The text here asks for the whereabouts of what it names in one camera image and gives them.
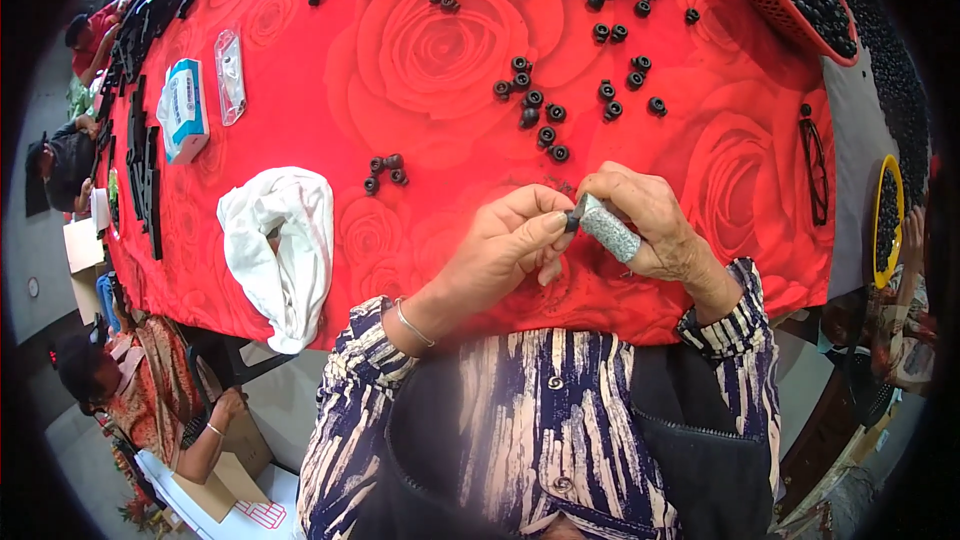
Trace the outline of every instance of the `striped shirt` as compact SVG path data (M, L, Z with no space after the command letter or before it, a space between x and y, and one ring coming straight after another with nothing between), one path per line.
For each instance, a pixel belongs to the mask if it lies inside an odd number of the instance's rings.
M706 327L690 309L677 332L715 364L742 435L767 438L779 476L777 349L750 258L727 271L743 298ZM378 297L354 307L323 371L317 425L300 470L307 538L349 538L376 484L391 404L416 359L394 348ZM634 347L615 334L560 329L495 336L460 351L463 507L506 531L538 536L563 514L588 539L681 538L657 462L630 415Z

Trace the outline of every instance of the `tissue box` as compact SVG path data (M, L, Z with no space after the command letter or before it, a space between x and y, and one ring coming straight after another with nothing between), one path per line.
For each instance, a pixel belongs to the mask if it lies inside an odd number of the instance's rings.
M204 68L196 59L180 59L167 71L157 118L163 127L167 163L190 163L210 138Z

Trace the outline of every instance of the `white towel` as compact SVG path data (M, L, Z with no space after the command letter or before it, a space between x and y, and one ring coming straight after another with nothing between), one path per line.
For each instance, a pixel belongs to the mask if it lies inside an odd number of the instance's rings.
M333 275L333 190L299 167L267 169L217 203L226 266L253 306L270 319L267 340L293 355L317 336ZM274 254L267 235L279 227Z

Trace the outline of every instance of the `silver bracelet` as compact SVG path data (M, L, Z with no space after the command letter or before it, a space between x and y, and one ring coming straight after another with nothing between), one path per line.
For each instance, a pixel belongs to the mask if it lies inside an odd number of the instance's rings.
M214 432L216 432L216 433L217 433L217 436L219 436L220 438L226 438L226 437L227 437L220 429L217 429L216 427L211 426L211 425L210 425L210 421L206 422L206 426L207 426L208 428L210 428L210 430L213 430Z
M402 302L403 302L403 299L402 299L402 298L397 298L396 300L393 301L393 306L396 308L396 317L400 320L400 323L402 323L403 325L407 326L407 329L410 330L411 332L413 332L413 333L414 333L414 336L416 336L416 337L419 338L421 341L423 341L423 343L426 344L427 347L431 347L431 346L433 346L434 344L436 344L435 341L433 341L433 340L431 340L430 338L428 338L427 336L423 335L420 330L418 330L417 328L415 328L415 327L413 326L413 324L411 324L409 321L407 321L407 318L403 316L403 311L401 310L401 303L402 303Z

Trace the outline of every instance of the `glasses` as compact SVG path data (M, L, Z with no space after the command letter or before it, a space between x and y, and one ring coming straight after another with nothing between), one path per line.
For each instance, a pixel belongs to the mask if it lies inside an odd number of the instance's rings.
M803 156L806 158L806 179L810 183L813 224L827 225L830 182L827 180L824 146L817 131L817 125L812 119L804 117L799 121L799 137L802 139Z

